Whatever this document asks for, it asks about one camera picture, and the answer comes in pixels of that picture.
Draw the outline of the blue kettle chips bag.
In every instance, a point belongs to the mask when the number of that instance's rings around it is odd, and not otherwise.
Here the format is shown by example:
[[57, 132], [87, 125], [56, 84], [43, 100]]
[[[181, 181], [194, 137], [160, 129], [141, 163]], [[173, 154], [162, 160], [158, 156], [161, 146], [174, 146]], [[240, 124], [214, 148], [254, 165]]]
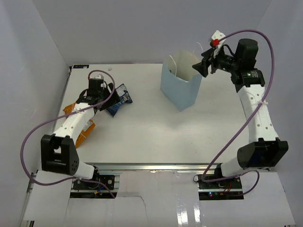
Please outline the blue kettle chips bag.
[[116, 88], [116, 91], [117, 91], [117, 94], [119, 96], [119, 101], [106, 109], [106, 111], [112, 117], [114, 117], [116, 115], [116, 113], [118, 112], [118, 110], [120, 109], [120, 107], [122, 105], [133, 103], [133, 100], [132, 100], [132, 98], [131, 98], [131, 96], [128, 92], [128, 89], [127, 89], [127, 87], [124, 83], [121, 84], [118, 88]]

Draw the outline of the orange kettle chips bag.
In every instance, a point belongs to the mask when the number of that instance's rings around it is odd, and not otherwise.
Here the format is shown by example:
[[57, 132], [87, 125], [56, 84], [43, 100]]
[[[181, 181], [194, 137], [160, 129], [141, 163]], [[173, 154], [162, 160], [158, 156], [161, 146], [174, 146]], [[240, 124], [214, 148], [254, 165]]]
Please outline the orange kettle chips bag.
[[[74, 106], [76, 103], [70, 104], [68, 106], [66, 106], [63, 111], [65, 114], [69, 114], [73, 111]], [[90, 119], [84, 126], [84, 128], [82, 129], [82, 131], [80, 132], [78, 138], [76, 139], [76, 143], [75, 143], [75, 147], [78, 148], [83, 142], [84, 140], [90, 135], [90, 133], [92, 132], [92, 130], [95, 127], [95, 123], [93, 122], [92, 119]]]

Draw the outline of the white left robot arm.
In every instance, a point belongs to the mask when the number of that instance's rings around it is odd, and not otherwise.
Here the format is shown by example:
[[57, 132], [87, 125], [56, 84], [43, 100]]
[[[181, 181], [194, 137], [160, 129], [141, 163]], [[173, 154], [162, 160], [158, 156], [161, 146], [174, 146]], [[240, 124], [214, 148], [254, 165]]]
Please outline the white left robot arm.
[[89, 87], [77, 99], [73, 111], [52, 135], [41, 138], [42, 170], [84, 179], [85, 185], [94, 189], [100, 177], [96, 168], [80, 161], [76, 141], [87, 123], [98, 111], [103, 111], [120, 101], [113, 83], [107, 84], [102, 75], [89, 79]]

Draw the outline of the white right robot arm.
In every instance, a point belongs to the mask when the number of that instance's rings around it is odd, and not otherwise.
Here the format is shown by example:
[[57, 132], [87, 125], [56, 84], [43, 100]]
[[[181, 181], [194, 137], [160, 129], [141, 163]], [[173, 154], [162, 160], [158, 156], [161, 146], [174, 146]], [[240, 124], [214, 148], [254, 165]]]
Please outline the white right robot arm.
[[263, 73], [255, 68], [257, 41], [240, 39], [235, 53], [231, 54], [225, 54], [224, 45], [217, 39], [210, 45], [211, 48], [201, 54], [202, 61], [192, 67], [203, 77], [209, 74], [208, 70], [230, 73], [249, 130], [248, 144], [238, 149], [235, 158], [218, 164], [214, 170], [214, 184], [223, 189], [231, 183], [231, 177], [238, 177], [247, 170], [275, 167], [289, 146], [279, 138], [269, 115]]

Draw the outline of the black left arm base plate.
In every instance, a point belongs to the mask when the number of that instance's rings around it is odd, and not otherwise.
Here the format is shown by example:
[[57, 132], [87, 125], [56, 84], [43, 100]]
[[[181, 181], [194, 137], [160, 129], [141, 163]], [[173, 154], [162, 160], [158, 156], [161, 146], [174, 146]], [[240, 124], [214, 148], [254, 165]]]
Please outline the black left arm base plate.
[[[96, 178], [92, 179], [92, 181], [99, 181], [103, 183], [108, 189], [113, 190], [115, 184], [115, 176], [114, 175], [99, 175]], [[97, 190], [101, 188], [105, 189], [103, 185], [97, 183], [88, 183], [80, 180], [75, 180], [72, 185], [73, 190]]]

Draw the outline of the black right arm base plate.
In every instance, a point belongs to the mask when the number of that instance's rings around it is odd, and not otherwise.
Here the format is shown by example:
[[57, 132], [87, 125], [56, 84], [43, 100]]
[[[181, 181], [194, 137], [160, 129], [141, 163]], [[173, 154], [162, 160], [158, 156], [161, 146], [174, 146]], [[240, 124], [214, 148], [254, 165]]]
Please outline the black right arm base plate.
[[200, 201], [243, 200], [243, 189], [240, 178], [206, 183], [202, 181], [202, 174], [195, 175], [193, 181], [198, 185]]

